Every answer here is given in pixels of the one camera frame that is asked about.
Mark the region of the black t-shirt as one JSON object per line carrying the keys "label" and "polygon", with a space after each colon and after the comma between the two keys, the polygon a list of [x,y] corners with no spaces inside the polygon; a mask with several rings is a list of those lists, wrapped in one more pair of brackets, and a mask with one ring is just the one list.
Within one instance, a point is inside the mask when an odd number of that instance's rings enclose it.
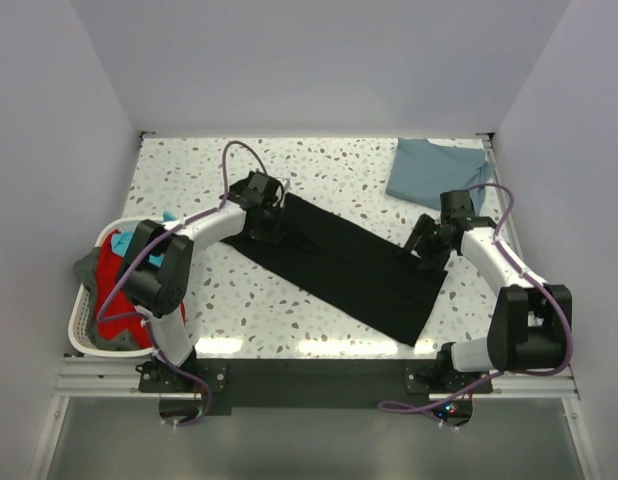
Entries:
{"label": "black t-shirt", "polygon": [[266,270],[354,319],[413,347],[447,272],[362,227],[290,194],[280,239],[224,241]]}

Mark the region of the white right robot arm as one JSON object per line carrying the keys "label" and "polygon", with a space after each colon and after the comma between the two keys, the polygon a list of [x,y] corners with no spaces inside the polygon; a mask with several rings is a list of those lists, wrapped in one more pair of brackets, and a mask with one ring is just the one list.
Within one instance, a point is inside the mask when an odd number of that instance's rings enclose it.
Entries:
{"label": "white right robot arm", "polygon": [[486,336],[447,344],[437,360],[462,373],[565,370],[573,355],[570,290],[529,269],[501,239],[503,222],[476,213],[468,190],[442,193],[440,206],[437,219],[420,216],[403,252],[438,271],[456,253],[474,265],[496,303]]}

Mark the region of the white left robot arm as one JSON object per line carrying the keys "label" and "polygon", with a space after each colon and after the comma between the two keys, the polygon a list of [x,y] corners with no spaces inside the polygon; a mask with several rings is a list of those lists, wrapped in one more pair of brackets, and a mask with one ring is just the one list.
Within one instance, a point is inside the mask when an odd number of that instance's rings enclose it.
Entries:
{"label": "white left robot arm", "polygon": [[220,205],[175,221],[136,226],[114,291],[134,304],[155,355],[181,366],[194,351],[181,304],[195,255],[225,239],[280,239],[287,179],[251,172],[221,197]]}

